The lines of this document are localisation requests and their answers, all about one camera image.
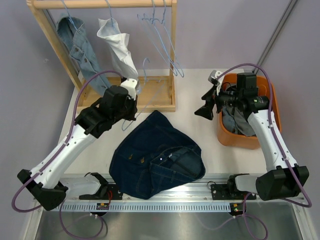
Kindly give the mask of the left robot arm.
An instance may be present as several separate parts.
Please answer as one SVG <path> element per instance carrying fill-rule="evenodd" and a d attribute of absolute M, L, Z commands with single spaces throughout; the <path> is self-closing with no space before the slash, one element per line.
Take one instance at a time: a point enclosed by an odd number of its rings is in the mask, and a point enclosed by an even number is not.
<path fill-rule="evenodd" d="M 99 173 L 62 180 L 74 160 L 104 132 L 120 120 L 134 120 L 137 91 L 134 80 L 108 88 L 103 97 L 73 117 L 69 133 L 54 150 L 31 170 L 22 169 L 17 178 L 41 207 L 51 211 L 64 200 L 102 200 L 110 196 L 108 181 Z"/>

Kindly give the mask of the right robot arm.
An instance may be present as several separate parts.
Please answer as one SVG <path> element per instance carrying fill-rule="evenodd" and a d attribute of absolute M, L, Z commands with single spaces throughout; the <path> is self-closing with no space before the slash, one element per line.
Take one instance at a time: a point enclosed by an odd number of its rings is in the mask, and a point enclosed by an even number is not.
<path fill-rule="evenodd" d="M 237 108 L 252 128 L 265 159 L 266 173 L 262 175 L 238 174 L 229 177 L 227 193 L 239 198 L 244 192 L 257 194 L 263 201 L 284 200 L 293 202 L 299 194 L 305 194 L 304 184 L 309 177 L 306 166 L 300 166 L 288 150 L 277 125 L 278 112 L 274 104 L 273 85 L 268 77 L 265 95 L 258 85 L 259 76 L 252 72 L 232 74 L 235 82 L 233 91 L 226 91 L 224 78 L 229 75 L 213 70 L 208 81 L 212 88 L 202 96 L 205 104 L 195 115 L 208 120 L 224 107 Z"/>

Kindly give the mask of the light blue denim skirt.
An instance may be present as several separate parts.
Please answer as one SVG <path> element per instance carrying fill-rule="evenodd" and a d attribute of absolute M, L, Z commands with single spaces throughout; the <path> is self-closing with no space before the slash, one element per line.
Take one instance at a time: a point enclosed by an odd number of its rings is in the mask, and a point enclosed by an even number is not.
<path fill-rule="evenodd" d="M 222 108 L 222 123 L 225 129 L 233 134 L 238 133 L 238 127 L 234 117 L 234 108 L 229 106 L 224 106 Z"/>

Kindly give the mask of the dark blue denim garment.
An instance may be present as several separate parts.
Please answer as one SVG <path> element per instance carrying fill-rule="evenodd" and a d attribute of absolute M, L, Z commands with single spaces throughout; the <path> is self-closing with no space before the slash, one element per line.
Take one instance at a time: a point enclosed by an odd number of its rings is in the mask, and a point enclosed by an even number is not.
<path fill-rule="evenodd" d="M 201 179 L 206 173 L 201 155 L 195 141 L 155 110 L 114 151 L 109 174 L 122 193 L 148 200 Z"/>

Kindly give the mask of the light blue dark-denim hanger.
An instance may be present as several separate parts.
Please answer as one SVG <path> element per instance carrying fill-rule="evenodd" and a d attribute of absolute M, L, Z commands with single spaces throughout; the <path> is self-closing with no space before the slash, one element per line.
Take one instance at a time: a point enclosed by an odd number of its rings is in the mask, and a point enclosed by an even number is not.
<path fill-rule="evenodd" d="M 147 83 L 150 81 L 150 80 L 148 79 L 147 73 L 146 73 L 146 67 L 145 67 L 145 62 L 146 62 L 146 61 L 147 61 L 148 63 L 150 63 L 150 60 L 149 60 L 148 57 L 146 57 L 146 58 L 143 60 L 143 63 L 142 63 L 142 70 L 143 70 L 143 75 L 144 75 L 144 77 L 143 77 L 143 86 L 141 86 L 141 87 L 138 89 L 138 94 L 141 94 L 141 93 L 144 91 Z M 158 79 L 158 80 L 157 80 L 157 83 L 160 83 L 161 86 L 160 86 L 159 89 L 155 92 L 155 94 L 151 97 L 151 99 L 148 101 L 148 103 L 147 103 L 141 110 L 139 110 L 139 113 L 137 114 L 136 119 L 137 119 L 142 113 L 144 113 L 144 112 L 146 111 L 146 108 L 147 108 L 149 105 L 151 105 L 151 103 L 154 101 L 154 99 L 157 97 L 157 95 L 161 92 L 162 88 L 163 88 L 164 85 L 165 85 L 165 80 Z M 133 120 L 130 120 L 130 121 L 129 121 L 129 124 L 128 124 L 127 126 L 125 126 L 125 123 L 126 123 L 126 122 L 127 122 L 127 120 L 124 120 L 123 123 L 122 123 L 122 125 L 121 125 L 121 130 L 122 130 L 123 132 L 125 132 L 125 131 L 132 125 L 132 123 L 133 123 L 134 121 L 133 121 Z"/>

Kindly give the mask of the light blue shirt hanger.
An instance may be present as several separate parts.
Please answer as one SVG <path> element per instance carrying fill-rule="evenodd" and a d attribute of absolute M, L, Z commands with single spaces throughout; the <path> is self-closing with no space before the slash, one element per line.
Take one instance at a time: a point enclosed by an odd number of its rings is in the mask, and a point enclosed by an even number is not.
<path fill-rule="evenodd" d="M 113 18 L 112 7 L 111 7 L 111 5 L 110 5 L 110 3 L 109 3 L 108 0 L 105 0 L 105 2 L 106 2 L 106 4 L 107 4 L 108 10 L 109 10 L 109 15 L 110 15 L 110 20 L 111 20 L 111 26 L 115 29 L 116 32 L 119 32 L 117 22 L 116 22 L 116 20 Z"/>

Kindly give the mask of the white shirt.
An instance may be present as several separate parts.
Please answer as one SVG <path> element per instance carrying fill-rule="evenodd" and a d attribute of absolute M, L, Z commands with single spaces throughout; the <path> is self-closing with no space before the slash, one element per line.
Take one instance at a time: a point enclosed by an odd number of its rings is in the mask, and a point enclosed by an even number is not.
<path fill-rule="evenodd" d="M 107 44 L 114 70 L 124 78 L 137 80 L 139 74 L 128 50 L 130 35 L 120 31 L 118 22 L 114 18 L 99 18 L 98 25 L 96 35 Z"/>

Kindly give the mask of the grey pleated skirt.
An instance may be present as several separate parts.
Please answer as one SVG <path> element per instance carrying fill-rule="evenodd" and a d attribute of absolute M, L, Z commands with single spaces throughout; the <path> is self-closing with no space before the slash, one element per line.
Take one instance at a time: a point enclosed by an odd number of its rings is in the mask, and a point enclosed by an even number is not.
<path fill-rule="evenodd" d="M 250 124 L 246 121 L 244 114 L 236 107 L 234 108 L 234 119 L 238 129 L 238 133 L 236 135 L 244 135 L 246 137 L 255 136 L 255 132 Z"/>

